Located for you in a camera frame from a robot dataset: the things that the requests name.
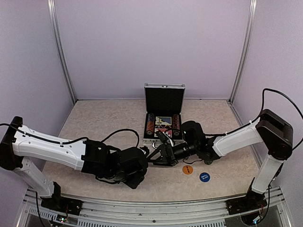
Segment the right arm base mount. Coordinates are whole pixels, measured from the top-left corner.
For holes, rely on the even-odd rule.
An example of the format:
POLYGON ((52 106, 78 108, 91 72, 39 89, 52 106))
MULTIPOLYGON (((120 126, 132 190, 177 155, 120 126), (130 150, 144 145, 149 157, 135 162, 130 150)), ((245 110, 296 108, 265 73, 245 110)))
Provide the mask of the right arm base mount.
POLYGON ((240 197, 240 198, 227 200, 226 206, 227 206, 229 215, 247 212, 250 209, 250 205, 249 205, 248 199, 246 197, 240 197))

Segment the aluminium poker set case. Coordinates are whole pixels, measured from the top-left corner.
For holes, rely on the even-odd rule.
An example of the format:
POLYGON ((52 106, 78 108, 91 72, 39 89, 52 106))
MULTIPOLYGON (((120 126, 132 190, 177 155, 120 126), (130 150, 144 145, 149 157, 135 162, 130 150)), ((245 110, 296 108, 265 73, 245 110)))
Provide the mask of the aluminium poker set case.
MULTIPOLYGON (((160 144, 160 140, 156 135, 157 131, 164 133, 165 130, 172 130, 172 125, 156 125, 156 116, 171 117, 174 114, 179 115, 179 124, 181 127, 181 110, 185 94, 185 84, 157 84, 145 83, 145 106, 146 117, 143 134, 143 143, 145 144, 160 144), (152 135, 146 134, 146 125, 148 114, 153 113, 154 119, 154 132, 152 135)), ((171 139, 175 144, 182 142, 182 133, 180 130, 179 136, 174 136, 172 132, 171 139)))

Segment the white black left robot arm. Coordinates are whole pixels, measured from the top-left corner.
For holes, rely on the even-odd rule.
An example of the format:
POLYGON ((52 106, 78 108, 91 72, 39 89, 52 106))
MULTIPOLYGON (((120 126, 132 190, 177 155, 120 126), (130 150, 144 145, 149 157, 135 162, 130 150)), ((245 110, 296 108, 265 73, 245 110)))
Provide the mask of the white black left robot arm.
POLYGON ((65 165, 82 173, 94 175, 105 183, 124 183, 131 189, 144 180, 148 149, 137 146, 125 150, 87 137, 67 140, 37 132, 15 116, 0 142, 0 166, 14 171, 42 199, 42 206, 62 210, 68 199, 61 195, 58 183, 45 178, 30 161, 31 157, 65 165))

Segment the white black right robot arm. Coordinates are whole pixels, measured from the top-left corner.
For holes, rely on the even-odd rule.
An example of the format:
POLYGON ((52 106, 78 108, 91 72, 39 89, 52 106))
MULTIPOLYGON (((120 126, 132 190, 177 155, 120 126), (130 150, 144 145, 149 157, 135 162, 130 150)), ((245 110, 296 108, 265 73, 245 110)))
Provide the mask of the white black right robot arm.
POLYGON ((173 146, 170 137, 157 132, 161 145, 149 156, 148 161, 159 166, 174 166, 180 159, 197 155, 210 164, 229 153, 258 143, 267 147, 267 156, 258 174, 253 178, 246 195, 226 202, 229 213, 265 207, 270 203, 270 184, 279 175, 284 162, 302 144, 293 144, 293 127, 277 114, 264 107, 258 116, 247 124, 223 134, 204 134, 195 121, 181 125, 184 143, 173 146))

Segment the red poker chip stack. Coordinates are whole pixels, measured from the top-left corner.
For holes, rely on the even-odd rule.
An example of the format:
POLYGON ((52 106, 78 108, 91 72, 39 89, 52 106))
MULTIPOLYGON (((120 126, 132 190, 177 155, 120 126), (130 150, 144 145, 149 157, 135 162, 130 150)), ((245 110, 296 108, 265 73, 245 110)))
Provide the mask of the red poker chip stack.
POLYGON ((139 147, 139 149, 144 153, 145 156, 150 154, 150 150, 147 146, 139 147))

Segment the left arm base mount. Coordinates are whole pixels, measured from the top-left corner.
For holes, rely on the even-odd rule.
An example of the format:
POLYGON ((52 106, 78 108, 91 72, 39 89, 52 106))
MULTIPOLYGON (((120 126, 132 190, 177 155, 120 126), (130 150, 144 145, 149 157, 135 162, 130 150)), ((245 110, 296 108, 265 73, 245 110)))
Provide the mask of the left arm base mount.
POLYGON ((65 214, 79 216, 83 202, 81 200, 60 196, 58 198, 42 199, 41 206, 65 214))

